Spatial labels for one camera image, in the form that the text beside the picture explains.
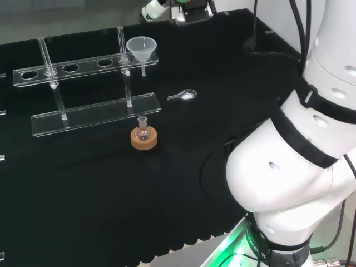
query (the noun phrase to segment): test tube rack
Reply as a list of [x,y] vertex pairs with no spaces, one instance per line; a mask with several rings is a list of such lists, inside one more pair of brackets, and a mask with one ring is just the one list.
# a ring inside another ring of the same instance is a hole
[[[51,62],[45,39],[38,38],[44,65],[14,70],[13,85],[27,87],[49,83],[58,110],[32,116],[33,136],[40,137],[71,131],[161,110],[155,93],[131,97],[130,69],[141,68],[142,64],[131,52],[126,52],[123,27],[119,26],[117,33],[120,53],[55,64]],[[153,51],[145,66],[155,65],[158,61]],[[123,74],[126,98],[65,109],[59,81],[113,71],[121,71]]]

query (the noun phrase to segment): metal fitting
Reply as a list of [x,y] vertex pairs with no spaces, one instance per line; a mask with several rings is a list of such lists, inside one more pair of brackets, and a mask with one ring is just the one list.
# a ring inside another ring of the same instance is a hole
[[337,258],[330,258],[327,260],[316,260],[314,266],[317,267],[340,267],[340,262]]

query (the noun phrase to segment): cable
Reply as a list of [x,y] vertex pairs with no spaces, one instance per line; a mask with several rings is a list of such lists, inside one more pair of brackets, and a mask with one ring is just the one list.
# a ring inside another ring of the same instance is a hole
[[306,41],[306,57],[308,56],[309,45],[310,45],[310,31],[312,30],[312,0],[306,0],[306,33],[305,33],[305,41]]
[[351,238],[350,238],[349,253],[347,256],[346,263],[345,263],[346,267],[349,267],[350,263],[351,263],[352,250],[354,248],[354,241],[355,241],[355,231],[356,231],[356,212],[355,212],[355,216],[354,216],[354,221],[352,223],[352,232],[351,232]]
[[249,38],[243,45],[243,49],[246,53],[254,52],[256,48],[256,38],[257,38],[257,3],[258,0],[255,0],[254,4],[254,28],[252,37]]
[[356,169],[355,166],[352,164],[349,156],[347,154],[344,155],[344,158],[346,159],[346,162],[348,163],[348,165],[350,166],[350,169],[352,170],[352,173],[354,174],[355,178],[356,178]]
[[256,44],[256,38],[257,38],[257,3],[258,0],[255,0],[255,4],[254,4],[254,33],[253,33],[253,40],[255,40],[255,44]]
[[233,253],[233,254],[229,255],[225,260],[223,260],[222,263],[219,265],[219,267],[222,267],[223,264],[224,264],[225,262],[227,262],[228,259],[230,259],[230,258],[232,258],[233,256],[236,256],[236,255],[242,255],[242,256],[244,256],[244,257],[246,257],[246,258],[249,258],[249,259],[251,259],[251,260],[257,260],[256,258],[251,257],[251,256],[246,255],[246,254]]
[[[341,266],[346,265],[346,260],[339,260],[339,262]],[[351,260],[349,266],[356,266],[356,261]]]
[[[350,169],[352,170],[352,173],[354,174],[354,176],[356,178],[355,166],[352,164],[352,162],[347,154],[344,155],[344,158],[346,159],[346,162],[350,166]],[[356,211],[355,211],[354,221],[352,222],[352,232],[351,232],[351,238],[350,238],[349,253],[347,256],[346,263],[345,263],[346,267],[349,267],[350,263],[351,263],[352,250],[353,250],[354,241],[355,241],[355,231],[356,231]]]
[[341,228],[343,227],[343,220],[344,220],[344,212],[345,212],[345,204],[346,204],[346,200],[343,201],[343,204],[341,206],[341,214],[340,214],[340,220],[339,220],[339,226],[338,226],[338,230],[335,234],[335,237],[333,239],[333,241],[327,245],[327,246],[318,246],[316,248],[310,248],[310,253],[312,255],[317,254],[317,253],[321,253],[326,251],[327,249],[330,249],[338,240],[340,232],[341,232]]
[[289,0],[291,10],[293,11],[293,15],[296,21],[296,25],[298,27],[299,39],[300,39],[300,54],[301,54],[301,63],[300,63],[300,73],[303,73],[306,59],[306,41],[305,41],[305,33],[303,23],[300,18],[300,14],[298,11],[298,7],[296,6],[295,0]]
[[172,19],[172,0],[170,0],[170,5],[169,5],[169,19]]
[[340,214],[340,220],[339,220],[338,231],[336,232],[336,235],[335,235],[333,241],[332,241],[329,245],[327,245],[327,246],[325,247],[325,250],[326,250],[326,249],[330,249],[330,248],[336,243],[336,241],[337,241],[338,238],[339,238],[339,235],[340,235],[340,232],[341,232],[341,228],[343,227],[345,204],[346,204],[346,200],[343,201],[343,204],[342,204],[342,206],[341,206],[341,214]]

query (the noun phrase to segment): black tablecloth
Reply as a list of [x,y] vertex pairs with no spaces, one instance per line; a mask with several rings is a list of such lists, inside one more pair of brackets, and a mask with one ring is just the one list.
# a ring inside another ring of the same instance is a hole
[[[152,152],[135,151],[137,120],[32,137],[31,116],[56,110],[48,85],[12,86],[12,71],[42,65],[36,40],[0,46],[0,252],[6,266],[136,266],[155,255],[229,231],[240,220],[225,183],[222,145],[268,116],[270,104],[293,89],[296,60],[244,55],[252,33],[247,10],[207,22],[125,27],[125,38],[157,41],[158,65],[132,71],[132,94],[155,92],[162,110],[147,115],[158,131]],[[296,55],[258,25],[257,51]],[[52,62],[118,52],[116,29],[47,39]],[[183,89],[197,99],[167,102]],[[120,73],[61,82],[66,108],[125,96]],[[205,156],[204,183],[198,182]]]

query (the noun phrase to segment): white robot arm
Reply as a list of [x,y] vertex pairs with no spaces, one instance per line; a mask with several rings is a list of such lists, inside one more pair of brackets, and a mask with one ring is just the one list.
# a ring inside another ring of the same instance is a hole
[[[348,154],[356,163],[354,11],[355,0],[327,0],[303,72],[309,90],[293,91],[276,118],[264,122],[228,159],[233,197],[254,213],[269,241],[284,248],[306,246],[322,219],[356,191],[343,157]],[[314,266],[311,256],[302,266]]]
[[[207,20],[216,12],[214,0],[174,0],[181,11],[177,14],[175,21],[179,26]],[[142,8],[141,21],[153,22],[160,18],[170,7],[166,0],[151,0]]]

